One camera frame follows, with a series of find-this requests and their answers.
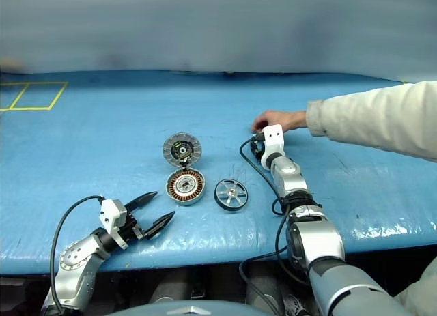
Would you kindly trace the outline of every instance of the yellow tape line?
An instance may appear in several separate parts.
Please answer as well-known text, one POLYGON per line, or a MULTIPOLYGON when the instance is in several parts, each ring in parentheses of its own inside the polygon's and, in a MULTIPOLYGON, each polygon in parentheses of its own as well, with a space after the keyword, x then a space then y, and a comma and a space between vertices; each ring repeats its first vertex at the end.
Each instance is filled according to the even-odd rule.
POLYGON ((65 91, 68 82, 20 82, 20 83, 0 83, 0 86, 17 86, 24 85, 21 89, 20 93, 15 97, 14 101, 8 108, 0 108, 0 111, 11 111, 11 110, 33 110, 33 111, 41 111, 41 110, 51 110, 53 106, 58 101, 59 97, 65 91), (52 100, 49 106, 15 106, 17 102, 20 100, 21 96, 26 92, 30 85, 58 85, 62 84, 61 89, 57 92, 55 98, 52 100))

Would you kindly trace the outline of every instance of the white jacket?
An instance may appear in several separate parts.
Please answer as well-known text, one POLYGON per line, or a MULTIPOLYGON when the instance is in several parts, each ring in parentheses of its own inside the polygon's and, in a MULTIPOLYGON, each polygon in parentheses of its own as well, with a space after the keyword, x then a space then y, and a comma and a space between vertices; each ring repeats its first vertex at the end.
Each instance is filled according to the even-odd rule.
POLYGON ((312 135, 437 162, 437 81, 310 102, 312 135))

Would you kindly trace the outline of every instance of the black wire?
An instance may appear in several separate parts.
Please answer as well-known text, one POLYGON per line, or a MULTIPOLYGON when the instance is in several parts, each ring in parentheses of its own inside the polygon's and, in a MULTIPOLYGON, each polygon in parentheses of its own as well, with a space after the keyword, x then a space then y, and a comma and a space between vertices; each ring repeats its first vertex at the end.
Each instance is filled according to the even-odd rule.
POLYGON ((262 178, 264 178, 264 180, 267 182, 267 184, 272 188, 274 195, 276 195, 277 199, 279 200, 279 203, 282 205, 282 200, 281 200, 281 196, 279 195, 277 189, 274 187, 273 183, 268 179, 268 177, 266 176, 266 174, 264 174, 262 171, 259 170, 259 168, 253 163, 251 162, 251 160, 249 158, 247 158, 247 156, 244 154, 243 152, 243 147, 249 143, 250 141, 252 141, 252 139, 247 140, 246 142, 244 142, 241 146, 240 146, 240 154, 241 156, 247 161, 247 163, 249 165, 252 166, 253 169, 255 169, 257 171, 257 173, 259 173, 262 178))
MULTIPOLYGON (((285 250, 287 250, 286 246, 284 246, 281 250, 279 250, 279 253, 282 253, 285 250)), ((243 281, 246 282, 246 284, 249 287, 251 287, 252 290, 255 291, 257 295, 259 295, 259 297, 270 307, 270 309, 273 311, 273 313, 276 316, 282 316, 282 314, 279 312, 278 308, 276 308, 276 306, 264 295, 264 293, 262 293, 262 291, 260 289, 258 289, 258 287, 255 284, 252 283, 252 281, 244 273, 244 267, 245 267, 246 263, 250 263, 251 261, 255 261, 258 259, 271 257, 271 256, 274 256, 275 254, 276 254, 276 251, 274 253, 266 253, 265 255, 260 255, 260 256, 246 259, 240 263, 240 265, 238 266, 238 270, 240 271, 240 275, 241 275, 243 281)))
POLYGON ((61 227, 62 227, 65 219, 67 218, 68 214, 75 207, 80 205, 82 202, 85 202, 86 200, 91 200, 91 199, 98 199, 99 201, 101 201, 104 198, 101 197, 100 195, 91 195, 89 197, 86 197, 86 198, 83 198, 83 199, 77 201, 74 205, 72 205, 70 208, 68 208, 66 213, 62 216, 61 220, 59 221, 59 224, 57 225, 55 235, 53 236, 52 249, 50 252, 50 285, 51 285, 51 290, 52 290, 53 301, 55 302, 57 311, 59 312, 60 315, 62 315, 64 313, 64 309, 62 308, 61 302, 59 302, 59 299, 57 297, 56 286, 55 286, 55 251, 56 251, 57 238, 59 237, 59 232, 61 231, 61 227))
POLYGON ((274 240, 274 251, 276 253, 276 258, 278 259, 278 263, 281 266, 281 268, 283 269, 283 271, 289 276, 291 277, 294 281, 296 281, 297 283, 304 285, 305 287, 309 287, 310 284, 307 281, 301 280, 300 278, 298 278, 296 275, 294 275, 293 273, 291 273, 288 268, 285 266, 284 262, 281 259, 281 256, 279 255, 281 253, 281 251, 279 250, 279 236, 281 234, 282 228, 284 226, 285 220, 287 219, 288 213, 290 212, 290 209, 287 208, 287 210, 285 211, 282 220, 281 220, 281 224, 279 224, 279 228, 278 231, 276 232, 276 238, 274 240))
POLYGON ((276 202, 278 202, 278 201, 279 201, 278 198, 276 198, 276 199, 273 201, 273 203, 272 203, 272 212, 273 212, 273 214, 275 214, 275 215, 278 215, 278 216, 284 216, 284 214, 283 214, 282 212, 277 212, 277 211, 274 209, 274 207, 275 207, 275 205, 276 205, 276 202))

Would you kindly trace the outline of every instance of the metal disc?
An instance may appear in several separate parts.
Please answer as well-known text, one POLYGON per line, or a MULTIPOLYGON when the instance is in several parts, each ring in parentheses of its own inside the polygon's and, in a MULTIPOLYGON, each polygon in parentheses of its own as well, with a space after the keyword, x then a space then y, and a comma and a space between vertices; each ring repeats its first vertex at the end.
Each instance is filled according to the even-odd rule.
POLYGON ((165 140, 163 145, 164 158, 173 166, 191 166, 200 159, 202 148, 200 142, 187 133, 176 133, 165 140))
POLYGON ((218 205, 230 212, 243 208, 248 198, 246 188, 234 179, 220 181, 214 191, 214 199, 218 205))
POLYGON ((167 194, 180 205, 190 205, 201 198, 205 188, 205 179, 195 169, 179 170, 167 180, 167 194))

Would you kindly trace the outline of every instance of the silver pulley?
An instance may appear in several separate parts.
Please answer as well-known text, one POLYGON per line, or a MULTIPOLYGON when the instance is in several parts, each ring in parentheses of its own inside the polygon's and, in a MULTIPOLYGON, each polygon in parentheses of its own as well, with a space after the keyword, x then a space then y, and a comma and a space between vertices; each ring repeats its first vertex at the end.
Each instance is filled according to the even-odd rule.
POLYGON ((230 212, 243 208, 248 198, 244 185, 234 179, 220 181, 214 190, 214 199, 218 205, 230 212))

